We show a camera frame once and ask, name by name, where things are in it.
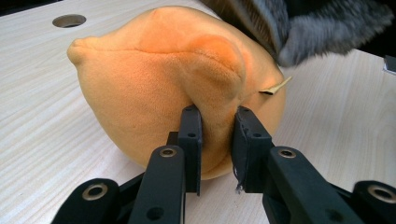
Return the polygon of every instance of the hole in table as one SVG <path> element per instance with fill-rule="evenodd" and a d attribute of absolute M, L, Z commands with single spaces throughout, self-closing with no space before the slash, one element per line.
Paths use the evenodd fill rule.
<path fill-rule="evenodd" d="M 77 14 L 70 14 L 56 18 L 55 20 L 52 21 L 52 24 L 60 28 L 71 28 L 71 27 L 80 26 L 86 20 L 87 18 L 85 18 L 84 16 Z"/>

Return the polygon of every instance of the table surface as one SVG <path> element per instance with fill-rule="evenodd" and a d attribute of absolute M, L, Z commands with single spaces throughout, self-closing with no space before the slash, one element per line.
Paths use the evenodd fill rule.
<path fill-rule="evenodd" d="M 103 35 L 151 8 L 189 0 L 65 0 L 0 18 L 0 223 L 50 223 L 71 191 L 96 177 L 123 184 L 144 170 L 109 140 L 66 57 L 70 43 Z M 58 28 L 52 20 L 87 21 Z M 396 186 L 396 76 L 382 58 L 353 50 L 283 69 L 287 105 L 276 145 L 300 149 L 331 183 Z M 267 223 L 260 194 L 237 195 L 232 174 L 188 194 L 187 223 Z"/>

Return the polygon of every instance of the small tag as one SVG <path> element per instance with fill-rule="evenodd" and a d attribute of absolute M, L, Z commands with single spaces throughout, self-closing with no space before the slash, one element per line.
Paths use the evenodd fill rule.
<path fill-rule="evenodd" d="M 396 76 L 396 58 L 385 56 L 384 71 Z"/>
<path fill-rule="evenodd" d="M 279 91 L 282 87 L 284 87 L 290 80 L 291 80 L 291 77 L 288 77 L 283 82 L 281 82 L 280 84 L 277 84 L 274 87 L 262 90 L 260 92 L 264 93 L 264 94 L 267 94 L 267 95 L 274 95 L 277 91 Z"/>

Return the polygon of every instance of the plush fabric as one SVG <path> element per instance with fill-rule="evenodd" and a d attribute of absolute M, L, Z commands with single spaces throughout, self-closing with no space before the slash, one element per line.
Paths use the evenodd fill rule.
<path fill-rule="evenodd" d="M 238 106 L 250 108 L 273 134 L 285 90 L 260 93 L 283 76 L 259 44 L 231 25 L 187 7 L 145 12 L 100 37 L 75 40 L 67 51 L 82 92 L 114 143 L 147 166 L 155 148 L 178 131 L 181 111 L 202 115 L 202 179 L 232 170 Z"/>

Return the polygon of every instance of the metal screw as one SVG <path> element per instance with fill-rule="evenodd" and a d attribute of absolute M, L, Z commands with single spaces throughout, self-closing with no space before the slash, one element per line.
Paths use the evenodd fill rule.
<path fill-rule="evenodd" d="M 104 183 L 92 184 L 82 192 L 82 198 L 87 201 L 94 201 L 102 198 L 107 193 L 107 185 Z"/>
<path fill-rule="evenodd" d="M 176 151 L 172 148 L 164 148 L 163 150 L 160 151 L 160 155 L 162 157 L 173 157 L 176 155 Z"/>
<path fill-rule="evenodd" d="M 287 159 L 293 159 L 297 156 L 295 152 L 293 152 L 289 149 L 285 149 L 285 148 L 280 149 L 277 152 L 277 154 L 279 154 L 279 156 L 287 158 Z"/>
<path fill-rule="evenodd" d="M 384 203 L 396 203 L 396 194 L 392 191 L 382 188 L 378 185 L 371 185 L 368 188 L 369 193 Z"/>

